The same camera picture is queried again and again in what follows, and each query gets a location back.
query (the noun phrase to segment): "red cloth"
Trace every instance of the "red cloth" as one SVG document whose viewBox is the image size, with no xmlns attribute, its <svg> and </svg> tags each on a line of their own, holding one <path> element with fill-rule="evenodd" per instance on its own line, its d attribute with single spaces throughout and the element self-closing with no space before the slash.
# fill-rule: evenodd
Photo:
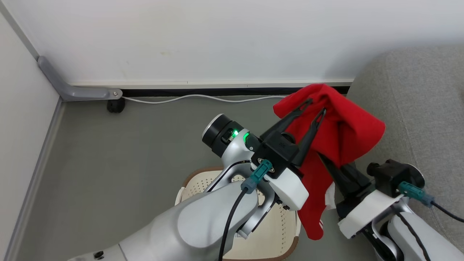
<svg viewBox="0 0 464 261">
<path fill-rule="evenodd" d="M 308 98 L 313 99 L 313 104 L 286 131 L 293 134 L 298 143 L 316 114 L 322 107 L 327 109 L 300 168 L 309 198 L 298 215 L 308 237 L 318 240 L 324 234 L 319 220 L 325 209 L 324 195 L 332 178 L 317 152 L 331 159 L 338 167 L 353 162 L 380 141 L 385 124 L 325 84 L 312 84 L 291 94 L 274 105 L 274 112 L 283 118 Z"/>
</svg>

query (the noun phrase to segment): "caster wheel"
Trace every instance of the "caster wheel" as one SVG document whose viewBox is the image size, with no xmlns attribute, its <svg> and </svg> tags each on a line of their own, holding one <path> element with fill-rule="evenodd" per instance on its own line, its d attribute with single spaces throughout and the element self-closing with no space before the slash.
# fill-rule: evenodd
<svg viewBox="0 0 464 261">
<path fill-rule="evenodd" d="M 124 98 L 120 98 L 117 100 L 108 100 L 106 104 L 106 109 L 111 113 L 120 113 L 124 110 L 126 106 L 126 100 Z"/>
</svg>

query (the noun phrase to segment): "white wall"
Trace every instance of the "white wall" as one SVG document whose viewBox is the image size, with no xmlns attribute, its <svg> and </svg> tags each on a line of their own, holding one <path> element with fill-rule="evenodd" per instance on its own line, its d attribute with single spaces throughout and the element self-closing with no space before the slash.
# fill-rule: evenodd
<svg viewBox="0 0 464 261">
<path fill-rule="evenodd" d="M 68 82 L 354 78 L 464 40 L 462 0 L 3 0 Z"/>
<path fill-rule="evenodd" d="M 0 93 L 0 260 L 3 260 L 58 94 L 1 14 Z"/>
</svg>

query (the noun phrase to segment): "teal cable plug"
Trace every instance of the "teal cable plug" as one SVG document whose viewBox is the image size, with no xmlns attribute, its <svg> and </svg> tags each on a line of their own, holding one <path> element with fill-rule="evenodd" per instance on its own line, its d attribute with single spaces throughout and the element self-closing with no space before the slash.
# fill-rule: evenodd
<svg viewBox="0 0 464 261">
<path fill-rule="evenodd" d="M 432 207 L 432 201 L 435 199 L 432 195 L 427 194 L 423 189 L 418 188 L 406 181 L 400 183 L 398 190 L 401 194 L 419 200 L 422 204 L 429 208 Z"/>
<path fill-rule="evenodd" d="M 258 183 L 263 179 L 264 175 L 272 169 L 272 163 L 267 159 L 264 159 L 261 164 L 253 171 L 253 174 L 245 179 L 240 185 L 240 188 L 244 190 L 247 188 L 247 194 L 251 194 L 256 188 Z"/>
</svg>

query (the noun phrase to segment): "gray fabric upholstery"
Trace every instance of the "gray fabric upholstery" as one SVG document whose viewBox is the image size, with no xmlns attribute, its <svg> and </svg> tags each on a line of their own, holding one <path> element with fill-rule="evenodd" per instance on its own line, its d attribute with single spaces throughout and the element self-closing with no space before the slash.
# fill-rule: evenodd
<svg viewBox="0 0 464 261">
<path fill-rule="evenodd" d="M 356 161 L 415 165 L 426 191 L 464 217 L 464 46 L 385 53 L 356 77 L 347 97 L 386 123 L 382 140 Z M 464 224 L 415 200 L 413 210 L 464 252 Z"/>
</svg>

